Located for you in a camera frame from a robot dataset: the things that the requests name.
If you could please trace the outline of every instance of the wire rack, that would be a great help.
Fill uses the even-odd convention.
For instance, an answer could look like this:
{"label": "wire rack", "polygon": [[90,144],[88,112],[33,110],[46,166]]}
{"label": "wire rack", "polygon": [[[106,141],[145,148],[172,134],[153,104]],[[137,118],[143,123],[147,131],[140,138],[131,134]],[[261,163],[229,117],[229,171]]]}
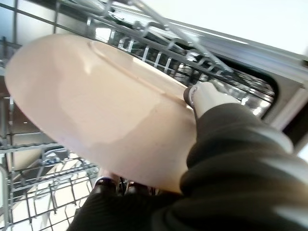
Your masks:
{"label": "wire rack", "polygon": [[[37,5],[32,2],[39,3],[45,13],[39,14]],[[119,1],[133,5],[150,16],[147,20],[133,22],[125,20],[112,1],[32,2],[28,2],[33,6],[30,10],[22,7],[28,4],[24,0],[0,0],[0,10],[11,17],[7,24],[10,24],[8,27],[11,27],[12,34],[10,38],[3,37],[0,43],[0,71],[1,68],[5,71],[10,57],[21,45],[29,42],[20,33],[22,26],[19,24],[24,23],[24,18],[51,29],[38,33],[35,38],[48,33],[70,33],[105,42],[187,86],[198,81],[210,81],[219,91],[250,107],[255,115],[263,115],[273,103],[275,93],[270,84],[231,69],[139,0]],[[0,230],[66,230],[90,193],[98,168],[53,142],[39,129],[31,133],[14,133],[14,111],[18,108],[8,94],[0,97],[3,196]],[[35,139],[35,143],[16,142],[17,137],[28,135],[40,138]],[[33,163],[25,168],[16,167],[18,153],[34,150],[40,154]]]}

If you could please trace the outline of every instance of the person's hand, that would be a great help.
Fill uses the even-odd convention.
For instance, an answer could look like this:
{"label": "person's hand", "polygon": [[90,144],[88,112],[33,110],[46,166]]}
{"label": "person's hand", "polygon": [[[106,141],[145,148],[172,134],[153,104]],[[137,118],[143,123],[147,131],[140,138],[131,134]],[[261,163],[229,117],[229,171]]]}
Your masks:
{"label": "person's hand", "polygon": [[187,88],[184,92],[184,100],[194,109],[197,118],[215,106],[224,103],[239,103],[234,97],[217,91],[209,82],[199,82]]}

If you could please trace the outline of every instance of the lower dishwasher rack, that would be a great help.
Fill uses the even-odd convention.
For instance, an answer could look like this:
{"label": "lower dishwasher rack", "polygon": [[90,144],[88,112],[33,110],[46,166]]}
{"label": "lower dishwasher rack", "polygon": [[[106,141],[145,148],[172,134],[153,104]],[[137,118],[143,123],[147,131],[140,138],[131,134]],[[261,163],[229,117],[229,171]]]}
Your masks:
{"label": "lower dishwasher rack", "polygon": [[[139,0],[131,2],[144,7]],[[52,33],[76,34],[121,49],[186,86],[210,81],[259,117],[273,105],[276,92],[260,75],[255,77],[226,66],[204,47],[192,45],[187,35],[151,9],[143,9],[151,16],[145,21],[128,22],[129,17],[121,18],[111,3],[103,4],[99,0],[0,1],[0,19],[7,22],[8,31],[12,33],[6,38],[6,31],[3,35],[0,28],[3,37],[0,76],[14,52],[31,40]],[[105,9],[91,8],[98,4]],[[4,90],[0,92],[0,192],[3,192],[0,230],[66,230],[89,195],[98,167],[55,143],[38,128],[16,132],[16,124],[32,123],[25,116],[16,122],[14,112],[18,107],[5,86],[1,89]],[[18,165],[21,156],[27,155],[36,158],[27,166]]]}
{"label": "lower dishwasher rack", "polygon": [[4,195],[0,227],[12,231],[65,231],[98,173],[95,165],[65,148],[43,151],[27,168],[7,172],[0,166],[0,170]]}

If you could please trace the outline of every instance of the dark sweater sleeve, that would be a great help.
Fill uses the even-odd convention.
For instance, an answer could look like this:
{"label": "dark sweater sleeve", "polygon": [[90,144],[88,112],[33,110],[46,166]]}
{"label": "dark sweater sleeve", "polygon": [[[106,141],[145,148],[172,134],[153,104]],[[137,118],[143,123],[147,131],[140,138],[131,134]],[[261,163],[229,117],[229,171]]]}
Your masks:
{"label": "dark sweater sleeve", "polygon": [[180,183],[185,199],[153,215],[155,231],[308,230],[308,165],[281,132],[242,105],[197,120]]}

